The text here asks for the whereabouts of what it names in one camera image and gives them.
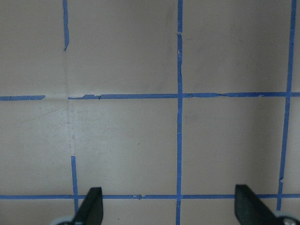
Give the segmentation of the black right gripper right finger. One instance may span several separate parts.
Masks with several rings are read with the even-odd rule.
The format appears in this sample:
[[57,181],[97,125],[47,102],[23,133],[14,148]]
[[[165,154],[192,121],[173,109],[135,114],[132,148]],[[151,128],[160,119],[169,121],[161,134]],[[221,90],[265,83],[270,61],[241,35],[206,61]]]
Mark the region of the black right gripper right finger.
[[235,186],[234,214],[240,225],[281,224],[281,219],[247,185]]

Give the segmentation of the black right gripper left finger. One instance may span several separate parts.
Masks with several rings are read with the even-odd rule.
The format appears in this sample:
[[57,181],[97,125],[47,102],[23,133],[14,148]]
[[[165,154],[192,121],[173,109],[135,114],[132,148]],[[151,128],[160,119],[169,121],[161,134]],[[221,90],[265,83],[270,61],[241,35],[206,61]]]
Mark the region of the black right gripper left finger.
[[73,225],[101,225],[104,217],[101,187],[92,187],[72,219]]

